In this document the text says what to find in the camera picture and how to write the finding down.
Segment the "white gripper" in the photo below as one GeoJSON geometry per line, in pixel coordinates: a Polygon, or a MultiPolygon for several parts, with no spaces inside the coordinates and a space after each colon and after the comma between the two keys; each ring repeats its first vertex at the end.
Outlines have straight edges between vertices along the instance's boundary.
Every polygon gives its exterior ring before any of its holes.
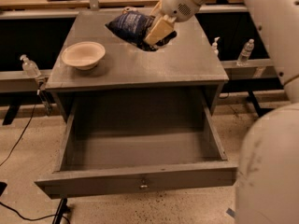
{"type": "Polygon", "coordinates": [[[197,13],[207,0],[162,0],[151,11],[154,22],[144,41],[153,46],[174,31],[175,22],[185,22],[197,13]]]}

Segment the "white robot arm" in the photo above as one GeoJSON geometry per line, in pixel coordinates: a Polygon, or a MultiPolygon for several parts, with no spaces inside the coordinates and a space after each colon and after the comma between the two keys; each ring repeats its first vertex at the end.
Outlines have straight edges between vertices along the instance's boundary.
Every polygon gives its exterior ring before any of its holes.
{"type": "MultiPolygon", "coordinates": [[[[206,0],[162,0],[153,9],[187,21],[206,0]]],[[[243,0],[290,101],[256,120],[237,168],[235,224],[299,224],[299,0],[243,0]]]]}

